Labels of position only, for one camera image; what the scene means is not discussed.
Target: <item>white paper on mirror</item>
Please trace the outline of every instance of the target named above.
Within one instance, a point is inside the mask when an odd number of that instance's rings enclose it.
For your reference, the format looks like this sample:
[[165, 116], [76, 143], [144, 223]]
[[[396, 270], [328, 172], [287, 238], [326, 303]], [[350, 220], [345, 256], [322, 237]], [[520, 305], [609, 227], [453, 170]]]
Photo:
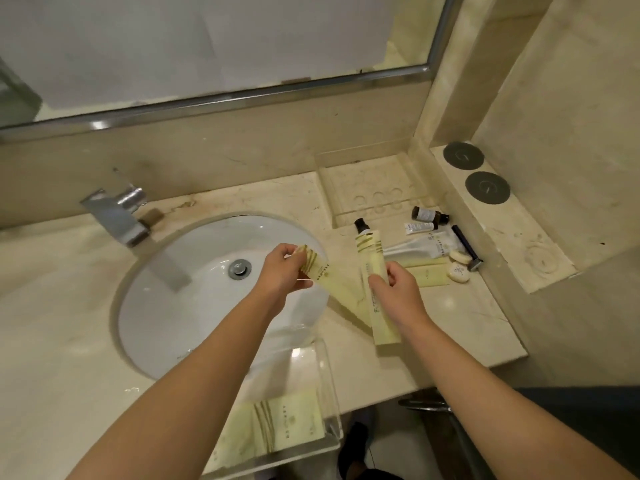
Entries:
[[0, 57], [53, 108], [223, 90], [200, 0], [0, 0]]
[[225, 89], [331, 77], [385, 58], [395, 0], [202, 0]]

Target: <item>black coaster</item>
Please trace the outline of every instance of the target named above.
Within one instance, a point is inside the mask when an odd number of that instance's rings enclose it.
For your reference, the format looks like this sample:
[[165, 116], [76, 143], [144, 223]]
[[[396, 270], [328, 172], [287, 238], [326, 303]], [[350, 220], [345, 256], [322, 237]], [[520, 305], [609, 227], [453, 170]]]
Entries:
[[475, 171], [467, 177], [465, 186], [472, 197], [480, 202], [496, 205], [511, 195], [511, 187], [500, 175], [488, 171]]
[[444, 147], [444, 160], [460, 170], [475, 170], [482, 167], [484, 153], [477, 146], [454, 141]]

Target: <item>sink drain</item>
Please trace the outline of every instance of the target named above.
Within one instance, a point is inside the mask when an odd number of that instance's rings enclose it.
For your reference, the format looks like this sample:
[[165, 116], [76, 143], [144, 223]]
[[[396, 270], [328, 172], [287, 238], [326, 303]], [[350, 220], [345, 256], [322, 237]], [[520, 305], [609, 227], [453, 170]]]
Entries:
[[229, 278], [232, 280], [244, 280], [251, 274], [251, 263], [246, 259], [236, 259], [229, 266]]

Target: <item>marble countertop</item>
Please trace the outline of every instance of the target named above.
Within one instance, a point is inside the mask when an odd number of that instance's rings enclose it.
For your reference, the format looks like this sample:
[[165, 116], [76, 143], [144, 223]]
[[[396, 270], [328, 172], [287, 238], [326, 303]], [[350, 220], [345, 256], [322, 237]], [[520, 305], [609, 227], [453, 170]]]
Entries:
[[[227, 213], [265, 213], [313, 234], [356, 279], [353, 226], [332, 228], [316, 173], [156, 201], [151, 239]], [[407, 216], [369, 222], [383, 242], [404, 240]], [[138, 253], [154, 248], [148, 242]], [[62, 479], [106, 428], [152, 384], [117, 350], [110, 316], [136, 262], [88, 215], [0, 232], [0, 476]], [[479, 274], [421, 290], [428, 313], [491, 367], [526, 355]], [[432, 385], [412, 351], [376, 351], [372, 338], [328, 306], [316, 332], [327, 345], [340, 411]]]

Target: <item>black bottle cap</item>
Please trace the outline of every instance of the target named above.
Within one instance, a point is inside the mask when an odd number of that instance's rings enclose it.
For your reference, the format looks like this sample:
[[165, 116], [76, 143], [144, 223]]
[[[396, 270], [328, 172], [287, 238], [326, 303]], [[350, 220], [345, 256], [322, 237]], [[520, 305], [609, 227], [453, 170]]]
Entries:
[[371, 229], [371, 227], [367, 226], [367, 223], [364, 222], [363, 218], [357, 219], [356, 222], [354, 222], [354, 224], [356, 224], [356, 229], [358, 230], [358, 234], [364, 230]]

